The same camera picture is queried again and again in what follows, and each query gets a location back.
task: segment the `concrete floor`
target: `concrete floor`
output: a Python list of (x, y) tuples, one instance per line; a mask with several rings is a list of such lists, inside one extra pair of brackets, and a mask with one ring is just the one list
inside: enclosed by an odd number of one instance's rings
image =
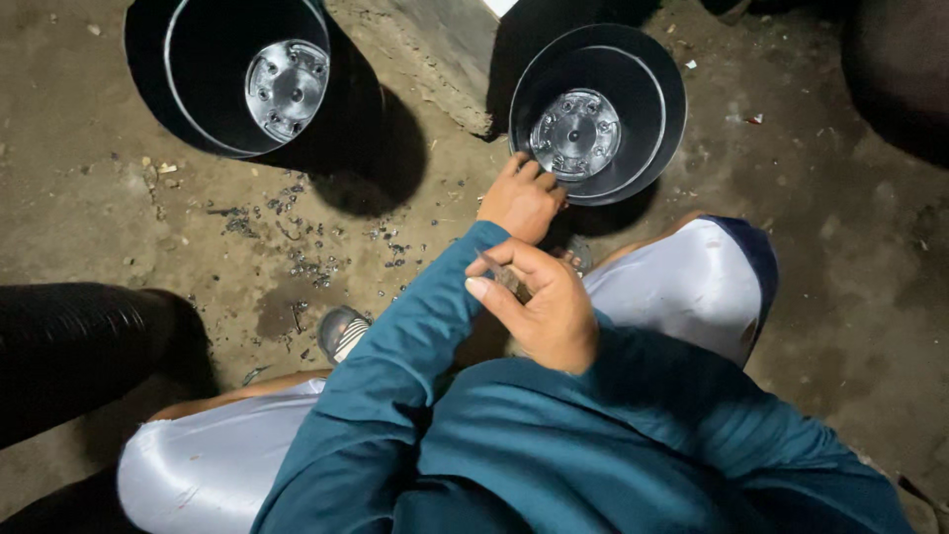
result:
[[(0, 283), (95, 280), (194, 296), (224, 389), (258, 366), (271, 365), (259, 378), (325, 367), (309, 337), (321, 313), (340, 303), (382, 313), (471, 223), (508, 156), (506, 139), (462, 131), (384, 48), (365, 44), (371, 21), (341, 13), (420, 124), (428, 157), (399, 207), (380, 219), (348, 215), (297, 173), (208, 156), (164, 131), (125, 69), (124, 5), (0, 3)], [(594, 238), (595, 255), (694, 209), (767, 229), (783, 279), (748, 373), (888, 474), (949, 500), (949, 177), (884, 143), (855, 113), (830, 23), (796, 12), (724, 27), (697, 2), (673, 0), (645, 29), (680, 65), (698, 63), (682, 69), (688, 125), (639, 202), (642, 217)], [(744, 121), (759, 113), (763, 124)], [(156, 177), (163, 163), (177, 172)], [(284, 191), (296, 184), (304, 190)], [(292, 210), (267, 208), (289, 194)], [(227, 217), (206, 213), (211, 203), (251, 210), (259, 237), (227, 231)], [(290, 240), (277, 221), (294, 238), (314, 230)], [(398, 256), (404, 265), (384, 267), (393, 252), (369, 235), (381, 226), (411, 245)], [(337, 259), (328, 288), (290, 273), (297, 251)], [(308, 304), (299, 335), (298, 300)], [(134, 423), (175, 394), (150, 380), (122, 403), (0, 451), (0, 517), (114, 461)]]

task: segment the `hand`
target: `hand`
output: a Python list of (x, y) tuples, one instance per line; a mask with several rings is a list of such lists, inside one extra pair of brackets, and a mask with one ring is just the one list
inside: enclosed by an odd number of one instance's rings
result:
[(572, 267), (518, 239), (485, 253), (508, 268), (533, 298), (522, 305), (501, 284), (481, 277), (487, 263), (468, 266), (465, 288), (500, 320), (524, 352), (540, 365), (582, 374), (596, 359), (600, 327), (593, 305)]
[(524, 152), (511, 156), (481, 201), (477, 219), (537, 244), (547, 234), (553, 216), (566, 205), (567, 190), (557, 187), (557, 178), (549, 172), (541, 174), (540, 163), (529, 159)]

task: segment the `jacket sleeve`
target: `jacket sleeve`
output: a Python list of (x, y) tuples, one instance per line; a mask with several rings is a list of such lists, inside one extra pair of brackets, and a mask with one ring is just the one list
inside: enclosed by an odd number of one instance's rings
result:
[(765, 515), (809, 502), (824, 519), (863, 531), (912, 532), (883, 475), (734, 363), (661, 334), (601, 323), (600, 359), (581, 380), (633, 429), (714, 468), (765, 505)]
[(464, 289), (478, 250), (510, 235), (480, 221), (419, 275), (330, 375), (251, 533), (387, 532), (416, 444), (480, 305)]

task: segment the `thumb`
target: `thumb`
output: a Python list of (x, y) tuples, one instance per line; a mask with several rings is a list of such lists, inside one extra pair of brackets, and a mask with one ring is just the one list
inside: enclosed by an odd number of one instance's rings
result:
[(514, 337), (526, 326), (528, 319), (524, 306), (501, 284), (485, 277), (470, 277), (465, 280), (465, 289), (494, 314)]

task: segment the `teal jacket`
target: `teal jacket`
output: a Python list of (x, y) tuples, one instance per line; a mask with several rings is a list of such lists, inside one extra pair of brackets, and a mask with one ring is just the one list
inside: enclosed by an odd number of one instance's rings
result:
[(911, 532), (886, 479), (735, 364), (601, 319), (582, 376), (504, 358), (435, 383), (480, 305), (478, 222), (369, 329), (252, 533)]

